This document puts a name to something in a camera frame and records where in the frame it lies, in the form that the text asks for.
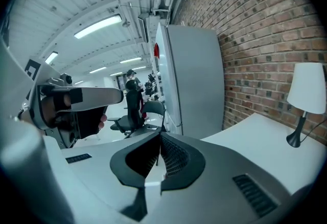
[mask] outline white desk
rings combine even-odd
[[[327,157],[327,148],[308,137],[299,148],[286,136],[294,129],[254,113],[203,141],[233,149],[277,178],[291,193],[313,183]]]

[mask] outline vent grille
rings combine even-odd
[[[236,176],[233,180],[259,217],[277,208],[277,204],[248,175]]]
[[[66,161],[68,163],[73,163],[73,162],[86,160],[88,158],[92,158],[92,156],[90,154],[85,153],[85,154],[81,154],[81,155],[78,155],[78,156],[66,158]]]

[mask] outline ceiling light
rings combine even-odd
[[[117,72],[117,73],[111,74],[110,76],[115,76],[115,75],[120,75],[120,74],[123,74],[123,73],[122,72]]]
[[[102,19],[94,24],[91,24],[90,26],[84,28],[83,30],[79,31],[78,33],[74,34],[74,36],[77,38],[77,39],[80,39],[82,37],[84,37],[85,35],[88,35],[90,33],[93,33],[101,28],[104,28],[106,26],[110,26],[112,24],[115,24],[115,23],[118,23],[118,22],[121,22],[122,21],[122,18],[121,16],[118,14],[118,15],[114,15],[114,16],[111,16],[109,18],[105,18],[105,19]]]
[[[144,68],[147,68],[147,67],[146,66],[142,66],[142,67],[134,68],[132,70],[139,70],[139,69],[144,69]]]
[[[90,73],[94,73],[96,71],[100,71],[100,70],[103,70],[103,69],[106,69],[107,67],[102,67],[102,68],[99,68],[99,69],[96,69],[96,70],[93,70],[93,71],[90,71]]]
[[[57,52],[52,52],[50,56],[45,60],[47,64],[51,63],[53,59],[57,57],[58,53]]]
[[[133,58],[133,59],[121,61],[121,63],[128,63],[128,62],[139,61],[139,60],[142,60],[142,58],[141,57],[137,57],[137,58]]]

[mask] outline table lamp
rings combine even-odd
[[[300,147],[300,135],[308,112],[323,114],[326,110],[326,88],[321,63],[297,63],[287,101],[304,110],[296,130],[286,137],[288,144]]]

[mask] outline white lamp shade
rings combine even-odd
[[[322,114],[326,110],[326,88],[321,63],[297,63],[287,101],[306,112]]]

